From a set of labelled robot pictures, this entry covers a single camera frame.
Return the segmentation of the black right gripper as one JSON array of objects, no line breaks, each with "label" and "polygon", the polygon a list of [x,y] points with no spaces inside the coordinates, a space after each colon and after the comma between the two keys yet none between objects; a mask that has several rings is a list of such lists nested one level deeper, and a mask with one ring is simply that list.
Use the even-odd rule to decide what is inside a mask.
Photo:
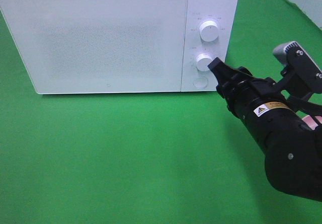
[{"label": "black right gripper", "polygon": [[284,102],[284,97],[274,89],[271,78],[256,78],[245,67],[234,69],[216,57],[207,66],[218,81],[216,87],[226,100],[227,108],[236,113],[236,108],[244,108],[256,99]]}]

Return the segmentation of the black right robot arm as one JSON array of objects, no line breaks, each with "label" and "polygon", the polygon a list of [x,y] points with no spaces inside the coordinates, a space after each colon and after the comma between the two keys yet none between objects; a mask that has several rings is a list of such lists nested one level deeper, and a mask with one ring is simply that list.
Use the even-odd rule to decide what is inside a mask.
[{"label": "black right robot arm", "polygon": [[265,155],[265,173],[278,191],[321,201],[321,127],[311,129],[271,78],[252,76],[215,58],[217,91]]}]

